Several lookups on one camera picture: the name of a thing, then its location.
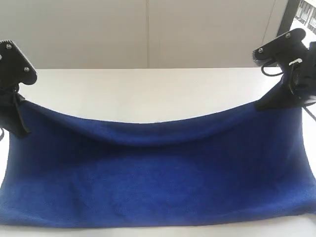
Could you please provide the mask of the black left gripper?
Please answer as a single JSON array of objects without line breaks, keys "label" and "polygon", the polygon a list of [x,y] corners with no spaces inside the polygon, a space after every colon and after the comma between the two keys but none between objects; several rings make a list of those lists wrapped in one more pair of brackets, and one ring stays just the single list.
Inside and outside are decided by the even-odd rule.
[{"label": "black left gripper", "polygon": [[21,49],[11,40],[0,41],[0,127],[16,137],[31,133],[25,122],[25,98],[20,84],[33,85],[37,72]]}]

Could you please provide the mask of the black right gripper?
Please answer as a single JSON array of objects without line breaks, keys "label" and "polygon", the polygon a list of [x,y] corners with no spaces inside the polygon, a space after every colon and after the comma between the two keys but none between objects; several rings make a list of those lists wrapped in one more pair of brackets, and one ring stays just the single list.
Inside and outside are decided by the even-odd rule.
[{"label": "black right gripper", "polygon": [[268,76],[281,80],[255,102],[258,111],[299,108],[316,103],[316,43],[307,48],[304,29],[290,30],[252,52],[253,61]]}]

